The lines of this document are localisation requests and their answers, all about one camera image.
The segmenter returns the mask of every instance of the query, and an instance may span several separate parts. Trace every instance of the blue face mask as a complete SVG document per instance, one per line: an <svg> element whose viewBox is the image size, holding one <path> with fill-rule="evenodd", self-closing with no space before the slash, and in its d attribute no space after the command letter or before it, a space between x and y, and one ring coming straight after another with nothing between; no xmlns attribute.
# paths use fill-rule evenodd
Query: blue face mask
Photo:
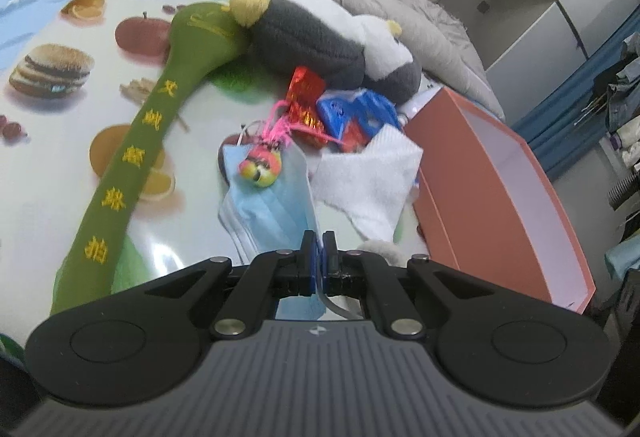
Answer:
<svg viewBox="0 0 640 437"><path fill-rule="evenodd" d="M244 265L267 251L298 249L305 230L319 231L302 150L294 143L287 146L282 152L280 176L268 188L258 188L238 173L238 165L251 147L223 147L229 191L220 207L220 221ZM285 298L278 305L276 318L317 320L324 311L315 295Z"/></svg>

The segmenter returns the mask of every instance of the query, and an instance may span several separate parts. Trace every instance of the penguin plush toy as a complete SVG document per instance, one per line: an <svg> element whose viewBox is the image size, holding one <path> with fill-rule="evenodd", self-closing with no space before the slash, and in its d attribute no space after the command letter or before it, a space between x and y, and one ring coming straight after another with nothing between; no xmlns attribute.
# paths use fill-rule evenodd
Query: penguin plush toy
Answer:
<svg viewBox="0 0 640 437"><path fill-rule="evenodd" d="M353 16L333 0L229 0L236 22L251 30L267 69L290 77L305 66L327 88L368 88L395 105L418 91L422 69L393 20Z"/></svg>

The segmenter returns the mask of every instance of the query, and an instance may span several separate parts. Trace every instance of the yellow chinese character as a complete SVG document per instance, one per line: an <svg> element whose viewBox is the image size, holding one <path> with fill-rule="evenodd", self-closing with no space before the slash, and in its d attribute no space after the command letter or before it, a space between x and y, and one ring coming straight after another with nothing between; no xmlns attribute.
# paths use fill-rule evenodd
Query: yellow chinese character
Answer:
<svg viewBox="0 0 640 437"><path fill-rule="evenodd" d="M157 110L151 109L145 112L145 117L142 120L142 123L145 125L151 125L156 129L156 131L160 130L160 122L162 121L162 114Z"/></svg>
<svg viewBox="0 0 640 437"><path fill-rule="evenodd" d="M94 238L86 245L84 254L89 260L105 263L107 260L107 243L104 242L104 239L98 242L98 239L94 236Z"/></svg>
<svg viewBox="0 0 640 437"><path fill-rule="evenodd" d="M122 160L124 162L130 162L131 164L135 164L138 168L142 164L142 161L145 159L145 151L141 148L136 148L135 146L129 146L122 156Z"/></svg>
<svg viewBox="0 0 640 437"><path fill-rule="evenodd" d="M110 190L107 190L107 195L105 195L102 201L102 206L108 206L112 210L119 212L121 209L126 208L123 199L124 195L120 190L111 188Z"/></svg>
<svg viewBox="0 0 640 437"><path fill-rule="evenodd" d="M174 91L177 91L177 90L178 90L178 84L174 81L167 80L164 82L164 87L162 87L159 92L161 93L166 92L172 98L174 98L175 97Z"/></svg>

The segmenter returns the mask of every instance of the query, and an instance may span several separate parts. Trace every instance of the pink string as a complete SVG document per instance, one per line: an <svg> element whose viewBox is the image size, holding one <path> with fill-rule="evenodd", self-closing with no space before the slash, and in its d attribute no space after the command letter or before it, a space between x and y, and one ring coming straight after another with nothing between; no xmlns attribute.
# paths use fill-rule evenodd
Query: pink string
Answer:
<svg viewBox="0 0 640 437"><path fill-rule="evenodd" d="M289 143L291 143L291 131L296 130L298 132L305 132L321 140L330 141L337 144L344 144L342 141L336 140L335 138L332 138L332 136L322 134L321 132L317 132L313 128L307 127L306 125L292 125L287 116L279 117L273 127L271 127L271 123L273 123L273 119L275 118L278 109L285 106L289 107L289 102L280 100L271 108L271 113L269 114L269 117L265 122L264 129L262 129L261 137L265 143L284 142L285 145L288 145Z"/></svg>

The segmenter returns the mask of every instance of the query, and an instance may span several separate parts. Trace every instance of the black hose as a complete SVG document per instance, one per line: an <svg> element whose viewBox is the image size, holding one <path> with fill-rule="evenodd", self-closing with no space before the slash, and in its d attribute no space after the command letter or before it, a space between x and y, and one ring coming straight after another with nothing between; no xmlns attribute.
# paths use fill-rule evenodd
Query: black hose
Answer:
<svg viewBox="0 0 640 437"><path fill-rule="evenodd" d="M632 175L625 177L609 190L609 205L615 210L620 208L633 195L640 191L640 180L634 172Z"/></svg>

